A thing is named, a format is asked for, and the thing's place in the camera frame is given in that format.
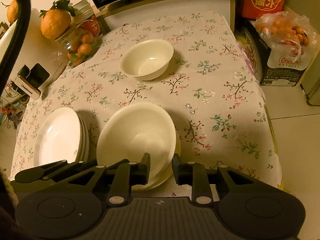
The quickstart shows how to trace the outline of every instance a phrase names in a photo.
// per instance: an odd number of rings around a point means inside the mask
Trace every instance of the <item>green leaf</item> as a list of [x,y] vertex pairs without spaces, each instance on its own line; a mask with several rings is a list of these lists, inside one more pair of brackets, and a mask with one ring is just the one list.
[[68,11],[69,3],[70,3],[70,0],[59,0],[59,1],[56,1],[56,3],[53,6],[55,6],[57,9]]
[[76,16],[75,9],[72,6],[68,6],[67,11],[71,14],[72,17]]
[[45,16],[46,12],[47,12],[46,10],[40,10],[39,18],[41,18],[42,16]]
[[78,59],[78,56],[76,54],[71,54],[71,57],[70,57],[71,63],[74,63],[77,59]]

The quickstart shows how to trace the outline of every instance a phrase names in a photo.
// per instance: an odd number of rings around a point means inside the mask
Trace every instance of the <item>stacked bowls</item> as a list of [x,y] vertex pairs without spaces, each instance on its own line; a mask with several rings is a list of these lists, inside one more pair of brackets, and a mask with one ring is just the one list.
[[135,103],[120,109],[106,123],[98,140],[97,161],[106,167],[122,159],[138,163],[149,153],[149,182],[132,189],[150,189],[172,175],[172,157],[180,148],[169,114],[152,103]]

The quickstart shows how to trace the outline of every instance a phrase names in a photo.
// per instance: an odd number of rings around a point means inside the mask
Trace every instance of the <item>glass jar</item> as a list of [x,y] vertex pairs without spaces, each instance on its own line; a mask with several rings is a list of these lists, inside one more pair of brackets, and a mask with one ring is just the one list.
[[68,52],[69,67],[74,68],[97,52],[96,38],[86,29],[71,25],[56,41]]

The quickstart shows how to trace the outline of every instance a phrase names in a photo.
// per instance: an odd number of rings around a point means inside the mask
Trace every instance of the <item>plastic bag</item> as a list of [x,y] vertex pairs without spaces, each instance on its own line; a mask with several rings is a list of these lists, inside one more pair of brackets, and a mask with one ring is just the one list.
[[265,43],[295,62],[311,57],[317,50],[317,31],[306,16],[294,12],[264,14],[256,20],[256,30]]

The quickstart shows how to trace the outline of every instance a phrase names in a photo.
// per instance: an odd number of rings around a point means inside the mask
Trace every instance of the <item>floral tablecloth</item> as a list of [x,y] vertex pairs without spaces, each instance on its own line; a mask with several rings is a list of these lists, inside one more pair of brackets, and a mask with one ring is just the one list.
[[[162,76],[138,82],[123,74],[119,63],[127,49],[148,39],[169,41],[174,55]],[[121,107],[135,102],[158,104],[170,114],[183,161],[210,169],[229,165],[275,187],[281,183],[263,92],[225,18],[213,11],[145,20],[104,36],[92,59],[67,68],[40,99],[28,103],[11,180],[33,167],[37,132],[57,108],[70,107],[84,118],[92,157],[104,124]],[[174,192],[170,183],[172,179],[159,187],[167,195]]]

